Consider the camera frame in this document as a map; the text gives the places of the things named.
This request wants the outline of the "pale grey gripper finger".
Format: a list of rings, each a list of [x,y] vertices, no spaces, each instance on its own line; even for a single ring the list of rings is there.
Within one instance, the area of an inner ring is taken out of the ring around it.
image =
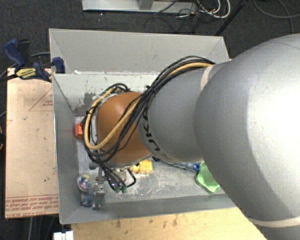
[[[84,192],[81,197],[80,204],[83,207],[91,207],[93,203],[93,191]]]
[[[92,208],[99,209],[102,206],[106,192],[102,184],[96,184],[92,191]]]

